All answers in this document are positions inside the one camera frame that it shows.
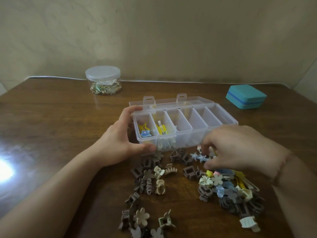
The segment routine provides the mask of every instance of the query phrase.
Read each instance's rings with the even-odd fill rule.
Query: hand
[[[153,144],[133,144],[129,142],[127,130],[132,122],[131,114],[142,110],[140,106],[125,108],[117,122],[111,125],[99,140],[88,148],[97,163],[103,166],[117,164],[133,155],[154,152]]]
[[[224,125],[214,129],[203,140],[202,153],[209,147],[216,149],[217,157],[204,164],[206,169],[251,169],[269,178],[275,177],[281,163],[290,151],[264,137],[249,126]]]

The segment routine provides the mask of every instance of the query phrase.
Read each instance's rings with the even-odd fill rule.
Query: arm
[[[125,108],[95,144],[4,216],[0,220],[0,237],[63,237],[88,185],[102,167],[155,150],[151,144],[129,142],[127,128],[136,110],[142,108]]]
[[[291,151],[248,126],[226,125],[203,140],[202,152],[212,146],[218,156],[206,169],[251,169],[274,180],[273,189],[296,238],[317,233],[317,177]]]

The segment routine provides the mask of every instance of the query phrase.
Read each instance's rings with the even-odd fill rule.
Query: round plastic jar
[[[115,94],[121,90],[120,69],[113,66],[97,66],[86,70],[90,90],[94,94]]]

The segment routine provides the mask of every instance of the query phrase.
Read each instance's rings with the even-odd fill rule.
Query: person's left hand
[[[133,155],[151,153],[156,150],[154,144],[133,144],[129,142],[127,130],[132,122],[131,114],[142,110],[141,106],[125,108],[117,122],[111,125],[107,131],[87,150],[103,166],[117,164]]]

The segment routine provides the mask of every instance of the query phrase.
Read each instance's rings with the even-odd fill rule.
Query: white jar lid
[[[114,66],[97,66],[86,70],[86,77],[91,81],[111,80],[120,76],[120,69]]]

